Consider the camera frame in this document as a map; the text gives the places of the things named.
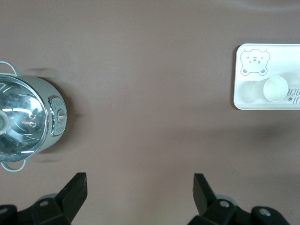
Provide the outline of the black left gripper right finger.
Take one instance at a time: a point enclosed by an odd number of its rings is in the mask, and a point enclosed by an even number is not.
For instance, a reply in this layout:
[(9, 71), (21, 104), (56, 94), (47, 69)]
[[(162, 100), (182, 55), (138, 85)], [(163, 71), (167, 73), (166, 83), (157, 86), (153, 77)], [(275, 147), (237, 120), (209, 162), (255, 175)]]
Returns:
[(193, 198), (199, 215), (190, 225), (288, 225), (277, 210), (255, 206), (246, 212), (233, 201), (215, 195), (202, 173), (194, 174)]

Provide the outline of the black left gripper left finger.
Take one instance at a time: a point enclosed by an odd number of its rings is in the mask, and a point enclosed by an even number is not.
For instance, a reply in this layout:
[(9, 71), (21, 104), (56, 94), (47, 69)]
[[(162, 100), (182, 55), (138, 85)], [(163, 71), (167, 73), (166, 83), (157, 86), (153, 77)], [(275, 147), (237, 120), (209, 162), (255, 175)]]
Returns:
[(19, 211), (15, 205), (0, 206), (2, 225), (70, 225), (88, 195), (87, 175), (78, 172), (57, 194), (44, 195)]

